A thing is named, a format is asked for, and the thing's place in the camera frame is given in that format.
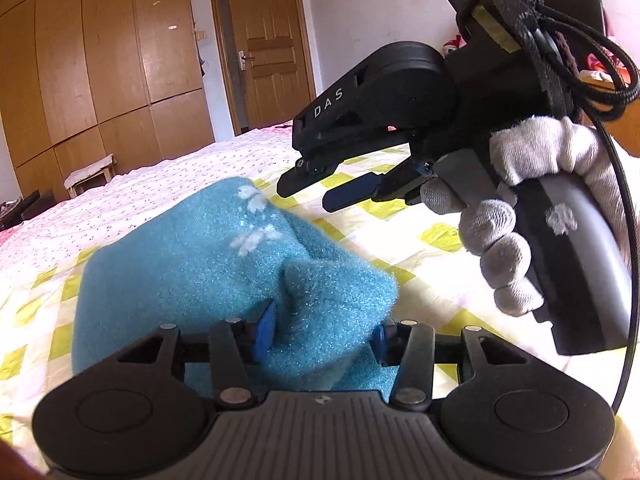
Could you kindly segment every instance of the black circular pad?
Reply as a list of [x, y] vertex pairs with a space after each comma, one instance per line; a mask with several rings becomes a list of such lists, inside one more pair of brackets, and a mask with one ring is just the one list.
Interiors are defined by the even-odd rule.
[[509, 476], [593, 465], [614, 419], [596, 392], [546, 365], [484, 365], [442, 403], [440, 425], [468, 459]]
[[98, 433], [117, 433], [144, 424], [153, 413], [151, 400], [128, 390], [107, 390], [85, 397], [78, 406], [78, 420]]
[[89, 368], [33, 414], [46, 458], [76, 476], [139, 476], [162, 469], [204, 436], [200, 397], [153, 365]]
[[507, 426], [525, 433], [547, 433], [562, 426], [569, 409], [556, 396], [537, 390], [510, 392], [495, 403], [495, 414]]

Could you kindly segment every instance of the white pattern on sponge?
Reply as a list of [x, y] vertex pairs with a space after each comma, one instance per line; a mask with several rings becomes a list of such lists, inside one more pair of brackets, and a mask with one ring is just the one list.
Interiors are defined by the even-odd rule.
[[243, 233], [231, 240], [230, 247], [238, 249], [238, 256], [247, 256], [254, 252], [263, 240], [277, 240], [282, 237], [282, 233], [269, 224], [267, 227], [260, 227], [255, 231]]
[[257, 195], [253, 195], [249, 203], [246, 205], [249, 213], [255, 213], [257, 211], [264, 211], [264, 208], [267, 207], [267, 197], [265, 197], [262, 193], [258, 193]]
[[242, 200], [247, 200], [251, 198], [256, 193], [260, 193], [260, 190], [255, 188], [254, 186], [240, 186], [238, 189], [238, 196]]

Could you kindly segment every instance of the pink fabric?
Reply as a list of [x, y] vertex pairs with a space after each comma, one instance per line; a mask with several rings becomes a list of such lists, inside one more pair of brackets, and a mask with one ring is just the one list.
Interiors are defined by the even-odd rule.
[[453, 52], [454, 50], [462, 48], [465, 45], [466, 41], [462, 39], [462, 36], [456, 34], [455, 38], [447, 41], [447, 43], [444, 44], [444, 46], [442, 47], [442, 53], [447, 56], [449, 52]]
[[281, 135], [291, 135], [291, 129], [293, 126], [293, 120], [287, 121], [282, 124], [274, 124], [273, 126], [267, 126], [266, 128], [260, 128], [260, 130], [255, 130], [256, 132], [260, 132], [262, 134], [281, 134]]
[[[604, 51], [611, 58], [614, 65], [618, 68], [618, 72], [620, 72], [620, 75], [622, 76], [622, 81], [624, 81], [626, 84], [630, 84], [631, 76], [629, 74], [629, 70], [622, 64], [622, 62], [616, 56], [610, 53], [607, 49], [604, 49]], [[600, 62], [600, 60], [595, 56], [595, 54], [589, 54], [589, 56], [587, 57], [587, 66], [589, 67], [589, 70], [596, 70], [598, 72], [607, 73], [607, 69]]]
[[11, 238], [22, 227], [22, 224], [0, 231], [0, 246]]

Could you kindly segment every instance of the door frame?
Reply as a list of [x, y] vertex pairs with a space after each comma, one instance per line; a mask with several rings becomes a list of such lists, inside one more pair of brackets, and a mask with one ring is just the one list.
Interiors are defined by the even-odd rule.
[[[213, 21], [216, 29], [216, 43], [218, 44], [218, 53], [220, 54], [220, 65], [222, 66], [222, 79], [225, 85], [226, 100], [229, 106], [229, 113], [231, 114], [231, 123], [233, 124], [234, 134], [237, 137], [241, 135], [239, 121], [238, 121], [238, 109], [236, 107], [236, 101], [234, 98], [234, 92], [231, 83], [231, 73], [229, 72], [228, 62], [229, 59], [226, 55], [225, 40], [222, 30], [222, 12], [220, 11], [220, 0], [211, 0], [211, 7], [213, 10]], [[309, 95], [313, 101], [316, 97], [316, 85], [314, 83], [314, 72], [311, 63], [311, 49], [309, 47], [309, 36], [306, 31], [306, 17], [303, 0], [296, 0], [296, 7], [298, 8], [298, 23], [300, 25], [300, 34], [302, 35], [302, 51], [305, 58], [306, 80], [309, 87]]]

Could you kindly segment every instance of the glove finger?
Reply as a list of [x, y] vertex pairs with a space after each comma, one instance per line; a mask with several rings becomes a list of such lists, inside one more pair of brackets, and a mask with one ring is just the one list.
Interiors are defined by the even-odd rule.
[[439, 215], [459, 213], [466, 205], [441, 178], [432, 178], [420, 188], [422, 203]]
[[460, 215], [460, 240], [476, 256], [513, 231], [516, 212], [502, 200], [482, 200], [476, 207], [468, 207]]
[[480, 271], [491, 288], [500, 288], [524, 278], [530, 263], [527, 241], [517, 233], [509, 233], [480, 257]]
[[[532, 117], [508, 130], [495, 133], [489, 141], [491, 162], [510, 186], [527, 178], [558, 171], [573, 171], [576, 146], [572, 146], [574, 124], [568, 119]], [[581, 143], [585, 149], [590, 141]]]
[[520, 317], [540, 308], [545, 302], [538, 290], [523, 278], [494, 291], [495, 306], [508, 316]]

